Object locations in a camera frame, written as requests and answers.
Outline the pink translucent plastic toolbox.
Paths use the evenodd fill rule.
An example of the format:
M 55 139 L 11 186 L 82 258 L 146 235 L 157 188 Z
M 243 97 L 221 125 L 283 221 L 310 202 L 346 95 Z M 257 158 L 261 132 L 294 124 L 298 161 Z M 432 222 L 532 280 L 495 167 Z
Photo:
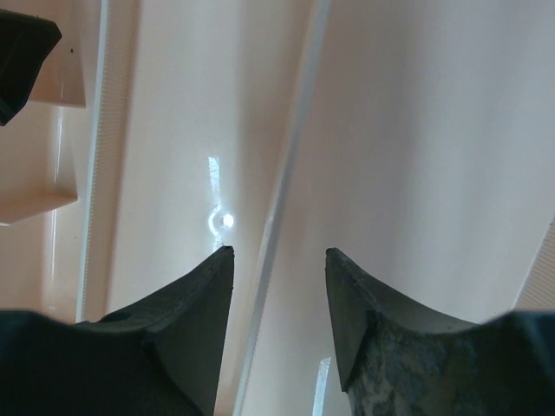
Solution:
M 554 308 L 551 1 L 4 1 L 62 39 L 1 129 L 1 307 L 94 322 L 218 248 L 213 413 L 348 415 L 337 248 L 402 313 Z

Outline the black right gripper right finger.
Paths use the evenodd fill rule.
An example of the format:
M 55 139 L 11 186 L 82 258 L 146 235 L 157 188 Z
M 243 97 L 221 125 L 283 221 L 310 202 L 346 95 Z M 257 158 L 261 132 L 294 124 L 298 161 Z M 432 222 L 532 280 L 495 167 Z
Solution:
M 336 248 L 325 280 L 342 390 L 354 415 L 551 415 L 554 314 L 482 324 L 431 309 Z

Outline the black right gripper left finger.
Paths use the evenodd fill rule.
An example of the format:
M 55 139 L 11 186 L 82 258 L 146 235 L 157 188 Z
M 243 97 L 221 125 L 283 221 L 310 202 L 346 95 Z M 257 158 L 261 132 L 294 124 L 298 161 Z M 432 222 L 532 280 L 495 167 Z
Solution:
M 233 275 L 223 246 L 98 322 L 3 311 L 2 414 L 213 414 Z

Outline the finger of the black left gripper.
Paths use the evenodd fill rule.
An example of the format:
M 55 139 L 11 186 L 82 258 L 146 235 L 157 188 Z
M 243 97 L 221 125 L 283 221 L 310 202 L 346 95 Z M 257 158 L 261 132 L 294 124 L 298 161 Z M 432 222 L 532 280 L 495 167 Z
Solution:
M 13 11 L 1 12 L 1 125 L 27 104 L 42 65 L 62 39 L 55 22 Z

